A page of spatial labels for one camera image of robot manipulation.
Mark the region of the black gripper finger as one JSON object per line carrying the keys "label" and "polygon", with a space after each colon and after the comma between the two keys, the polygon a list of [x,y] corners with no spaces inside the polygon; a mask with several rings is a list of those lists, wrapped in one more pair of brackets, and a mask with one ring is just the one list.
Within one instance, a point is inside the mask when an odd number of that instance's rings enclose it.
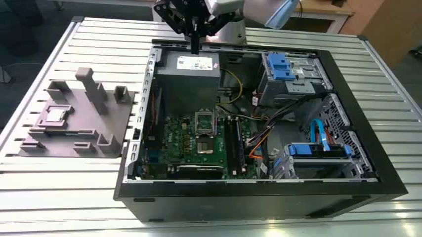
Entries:
{"label": "black gripper finger", "polygon": [[216,33],[236,17],[236,12],[225,13],[213,20],[206,21],[206,17],[201,16],[196,22],[196,53],[202,49],[202,40],[206,36],[214,36]]}
{"label": "black gripper finger", "polygon": [[194,16],[190,8],[193,6],[190,0],[158,0],[154,10],[173,30],[185,35],[186,41],[192,44],[192,53],[196,54]]}

